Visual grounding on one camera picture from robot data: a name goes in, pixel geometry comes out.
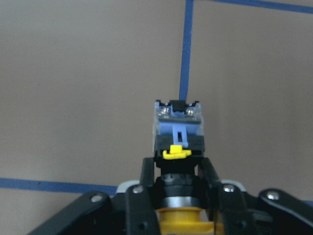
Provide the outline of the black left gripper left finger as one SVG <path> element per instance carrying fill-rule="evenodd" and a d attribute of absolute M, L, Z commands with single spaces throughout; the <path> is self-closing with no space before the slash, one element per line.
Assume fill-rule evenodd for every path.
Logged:
<path fill-rule="evenodd" d="M 159 235 L 160 228 L 151 189 L 154 186 L 154 159 L 144 158 L 139 184 L 130 186 L 125 194 L 126 200 L 126 234 Z"/>

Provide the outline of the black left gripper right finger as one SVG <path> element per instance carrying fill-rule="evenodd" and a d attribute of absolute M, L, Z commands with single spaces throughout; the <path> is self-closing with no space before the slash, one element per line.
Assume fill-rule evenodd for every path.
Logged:
<path fill-rule="evenodd" d="M 239 187 L 222 183 L 212 163 L 203 158 L 198 176 L 204 183 L 206 214 L 215 235 L 258 235 L 255 219 Z"/>

